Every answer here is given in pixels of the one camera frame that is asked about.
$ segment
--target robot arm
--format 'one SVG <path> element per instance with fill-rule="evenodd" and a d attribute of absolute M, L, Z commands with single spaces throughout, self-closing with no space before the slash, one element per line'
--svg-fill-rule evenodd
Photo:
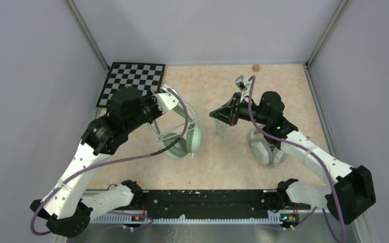
<path fill-rule="evenodd" d="M 241 92 L 234 93 L 226 104 L 209 114 L 210 117 L 230 126 L 236 125 L 239 119 L 251 121 L 246 99 L 251 82 L 240 76 L 235 84 Z M 266 141 L 276 149 L 294 156 L 321 178 L 326 186 L 310 185 L 296 179 L 289 179 L 278 184 L 278 193 L 282 193 L 284 198 L 293 203 L 305 203 L 328 209 L 338 219 L 336 204 L 331 194 L 331 186 L 333 186 L 338 195 L 344 223 L 352 223 L 376 202 L 370 171 L 364 166 L 353 168 L 313 144 L 295 125 L 284 118 L 284 108 L 280 95 L 272 91 L 263 93 L 259 105 L 252 101 L 253 117 L 256 123 L 265 125 L 263 131 L 284 141 L 299 144 L 308 151 L 267 136 L 264 137 Z M 333 185 L 329 185 L 323 167 L 312 153 L 323 161 L 332 177 Z"/>
<path fill-rule="evenodd" d="M 142 193 L 136 183 L 125 181 L 106 192 L 82 197 L 98 169 L 84 172 L 67 184 L 63 181 L 80 170 L 107 161 L 121 144 L 128 141 L 132 131 L 175 108 L 178 101 L 167 92 L 167 88 L 164 85 L 164 93 L 146 96 L 141 96 L 136 88 L 120 89 L 111 97 L 106 115 L 89 123 L 71 163 L 53 188 L 61 189 L 38 215 L 48 220 L 47 227 L 54 234 L 74 237 L 96 217 L 129 205 L 137 194 Z M 50 193 L 43 199 L 34 200 L 30 208 L 35 212 Z"/>

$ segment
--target checkerboard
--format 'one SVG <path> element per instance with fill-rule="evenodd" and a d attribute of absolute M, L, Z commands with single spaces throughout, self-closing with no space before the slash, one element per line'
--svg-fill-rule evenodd
<path fill-rule="evenodd" d="M 164 71 L 164 64 L 114 62 L 96 106 L 107 107 L 111 96 L 122 87 L 137 87 L 143 96 L 148 90 L 159 91 Z"/>

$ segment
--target headphones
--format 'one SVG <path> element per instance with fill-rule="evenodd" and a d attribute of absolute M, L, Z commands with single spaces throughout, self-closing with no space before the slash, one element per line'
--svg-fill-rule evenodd
<path fill-rule="evenodd" d="M 192 104 L 187 102 L 186 100 L 183 100 L 185 106 L 187 107 L 187 110 L 190 111 L 190 113 L 193 115 L 193 118 L 190 116 L 188 117 L 188 121 L 191 123 L 187 128 L 187 136 L 186 139 L 181 138 L 180 141 L 178 141 L 177 144 L 172 146 L 170 149 L 165 151 L 165 154 L 169 156 L 172 159 L 182 159 L 189 153 L 191 153 L 191 157 L 193 158 L 194 154 L 197 153 L 201 148 L 201 139 L 202 139 L 202 131 L 203 128 L 201 127 L 200 119 L 198 112 L 193 107 Z M 184 110 L 181 106 L 176 106 L 173 109 L 177 114 L 179 114 L 182 117 L 185 117 Z M 174 139 L 174 137 L 180 136 L 180 134 L 172 133 L 172 132 L 166 132 L 164 134 L 160 134 L 159 127 L 157 126 L 156 121 L 153 121 L 154 126 L 156 127 L 157 131 L 152 127 L 151 124 L 147 124 L 150 131 L 153 133 L 153 135 L 158 140 L 160 147 L 165 148 L 169 144 L 171 144 Z"/>
<path fill-rule="evenodd" d="M 260 133 L 260 131 L 255 128 L 251 132 L 250 141 L 248 141 L 254 156 L 256 156 L 262 165 L 277 166 L 281 164 L 287 158 L 288 154 L 271 145 L 264 138 L 255 138 L 254 135 L 256 133 Z"/>

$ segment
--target speckled tabletop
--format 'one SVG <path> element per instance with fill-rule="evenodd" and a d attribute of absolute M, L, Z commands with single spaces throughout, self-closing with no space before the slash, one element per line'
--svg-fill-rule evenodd
<path fill-rule="evenodd" d="M 289 178 L 323 184 L 311 171 L 289 156 L 281 165 L 261 165 L 248 145 L 253 125 L 240 120 L 224 135 L 215 135 L 214 120 L 208 113 L 226 103 L 238 92 L 235 79 L 256 75 L 253 98 L 258 103 L 265 91 L 278 92 L 286 106 L 284 116 L 320 148 L 328 151 L 317 110 L 301 64 L 261 65 L 253 72 L 252 65 L 167 66 L 164 84 L 176 89 L 192 103 L 201 116 L 204 128 L 202 148 L 192 159 L 172 160 L 164 154 L 123 162 L 99 169 L 89 189 L 104 189 L 124 180 L 137 181 L 143 189 L 268 189 Z M 158 119 L 162 131 L 184 122 L 174 112 Z M 152 153 L 160 149 L 146 125 L 129 135 L 111 159 Z"/>

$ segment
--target gray wall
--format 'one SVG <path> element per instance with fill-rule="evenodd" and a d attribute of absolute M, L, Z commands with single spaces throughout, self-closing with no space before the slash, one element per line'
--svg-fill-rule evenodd
<path fill-rule="evenodd" d="M 373 174 L 368 212 L 389 242 L 389 1 L 352 1 L 313 71 L 342 158 Z"/>
<path fill-rule="evenodd" d="M 306 61 L 340 0 L 75 0 L 108 64 Z"/>
<path fill-rule="evenodd" d="M 0 243 L 50 240 L 30 233 L 29 205 L 67 167 L 103 80 L 63 1 L 0 1 Z"/>

